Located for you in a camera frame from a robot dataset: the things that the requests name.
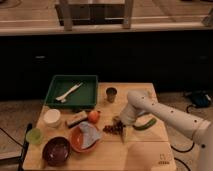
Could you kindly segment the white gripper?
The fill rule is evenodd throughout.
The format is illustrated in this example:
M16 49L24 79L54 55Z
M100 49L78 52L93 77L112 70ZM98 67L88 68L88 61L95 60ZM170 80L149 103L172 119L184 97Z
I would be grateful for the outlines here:
M138 118L139 110L132 106L131 104L127 104L124 109L120 113L120 120L121 122L126 126L132 126L137 118ZM127 127L123 126L121 129L120 137L122 143L126 143L126 137L127 137Z

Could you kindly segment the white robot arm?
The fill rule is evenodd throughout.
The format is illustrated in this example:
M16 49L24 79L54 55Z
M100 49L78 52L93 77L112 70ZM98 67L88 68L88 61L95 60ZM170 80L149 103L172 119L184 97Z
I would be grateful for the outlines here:
M199 145L197 171L213 171L213 122L154 101L145 91L130 90L120 113L121 122L133 126L142 111L155 115Z

